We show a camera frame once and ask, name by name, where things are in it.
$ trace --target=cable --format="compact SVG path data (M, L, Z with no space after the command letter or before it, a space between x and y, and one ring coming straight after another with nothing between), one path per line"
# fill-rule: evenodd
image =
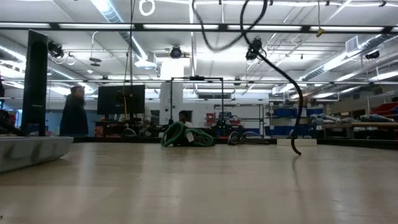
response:
M248 37L247 37L246 34L247 34L247 32L248 32L249 30L251 30L251 29L264 17L264 14L265 14L266 11L267 11L268 0L264 0L264 1L263 1L263 5L262 5L262 9L261 9L261 13L260 13L259 17L254 21L254 23L253 23L252 25L250 25L250 27L249 27L247 30L244 30L244 28L243 28L243 15L244 15L244 12L245 12L245 10L246 10L246 6L247 6L248 2L249 2L249 0L245 0L244 4L243 4L243 6L242 6L242 9L241 9L240 17L239 17L239 25L240 25L240 28L241 28L241 35L239 35L239 36L236 37L234 40L232 40L230 43L228 43L228 44L226 44L226 45L224 45L223 47L220 47L220 48L214 48L213 46L210 45L210 43L209 43L209 41L208 41L208 39L207 39L206 33L205 33L204 26L203 26L203 20L201 19L199 13L198 13L198 12L196 11L196 9L195 9L195 0L192 0L192 5L191 5L191 7L192 7L192 10L193 10L193 12L195 13L197 19L198 19L199 22L200 22L200 25L201 25L201 33L202 33L203 39L205 40L205 43L206 43L207 47L208 47L210 50L216 51L216 52L217 52L217 51L222 51L222 50L224 50L224 49L227 49L227 48L231 47L231 46L232 46L233 44L235 44L238 40L240 40L242 37L244 37L244 39L245 39L245 41L248 43L249 47L252 48L252 49L254 50L254 52L257 53L257 55L258 55L261 59L263 59L263 61L265 61L265 62L266 62L270 67L272 67L274 70L276 70L277 72L279 72L284 78L286 78L286 79L287 79L291 84L293 84L293 86L296 88L297 93L298 93L298 113L297 113L297 117L296 117L296 122L295 122L295 126L294 126L294 131L293 131L293 138L292 138L292 142L291 142L291 143L292 143L292 149L293 149L293 151L294 151L296 154L301 155L302 153L301 153L300 151L297 150L297 148L295 147L294 141L295 141L295 138L296 138L295 133L297 133L297 128L298 128L298 126L299 126L299 122L300 122L300 118L301 118L301 113L302 113L302 110L303 110L303 93L302 93L300 87L297 85L297 83L296 83L292 78L290 78L290 77L289 77L284 71L282 71L280 68L276 67L273 63L271 63L270 61L268 61L268 59L266 59L263 55L261 55L260 52L258 52L258 50L256 50L256 49L252 46L252 43L250 42L250 40L248 39Z
M320 0L318 0L318 29L321 29L321 5L320 5Z
M130 82L132 85L132 19L134 17L134 10L136 8L136 0L130 0L130 36L129 40L130 43L129 47L127 48L127 53L126 53L126 66L124 70L124 81L123 81L123 88L122 88L122 94L123 94L123 100L124 100L124 120L127 121L127 103L126 103L126 96L124 95L124 87L126 86L126 81L127 81L127 66L129 65L129 59L130 59Z
M193 13L195 14L195 16L197 17L197 19L199 20L199 23L200 23L200 26L201 26L201 34L202 34L202 36L203 36L203 40L205 41L207 47L208 47L210 50L212 50L212 51L214 51L214 52L223 51L223 50L225 50L225 49L228 49L228 48L232 47L232 45L234 45L236 42L238 42L240 39L242 39L242 37L243 37L243 35L244 35L243 33L242 33L241 35L235 37L235 39L233 39L230 43L228 43L228 44L226 44L226 45L224 45L224 46L222 46L222 47L213 47L213 46L209 43L209 41L208 41L208 39L207 39L206 32L205 32L205 26L203 25L203 19L202 19L201 16L199 15L198 11L195 9L195 1L196 1L196 0L192 0L192 4L191 4L192 11L193 11ZM262 5L262 9L261 9L260 16L253 22L252 25L250 25L250 27L249 27L247 30L251 30L255 25L257 25L257 24L260 22L260 20L264 17L264 14L266 13L266 11L267 11L267 5L266 5L266 4L263 4L263 5Z

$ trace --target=red object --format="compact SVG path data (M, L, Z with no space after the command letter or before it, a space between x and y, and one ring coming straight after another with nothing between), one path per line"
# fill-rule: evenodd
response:
M206 113L206 124L214 124L216 122L213 113Z
M378 114L381 116L397 116L398 102L384 103L371 111L371 114Z

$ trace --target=man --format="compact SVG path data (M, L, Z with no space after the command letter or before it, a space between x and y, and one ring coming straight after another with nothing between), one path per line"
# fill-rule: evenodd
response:
M186 111L180 111L178 113L178 117L180 118L180 122L183 123L187 128L193 128L192 123L187 121L188 113Z
M85 89L82 86L70 88L60 124L61 136L84 136L88 134L85 111Z

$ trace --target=black panel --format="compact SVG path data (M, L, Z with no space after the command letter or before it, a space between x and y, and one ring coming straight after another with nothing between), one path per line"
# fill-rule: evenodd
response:
M24 135L38 131L39 136L45 136L47 40L46 35L29 31L21 123Z

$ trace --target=security camera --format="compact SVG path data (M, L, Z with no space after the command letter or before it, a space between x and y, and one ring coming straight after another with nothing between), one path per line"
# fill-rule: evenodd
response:
M170 57L173 59L178 59L182 56L182 51L180 46L173 46L173 49L170 51Z

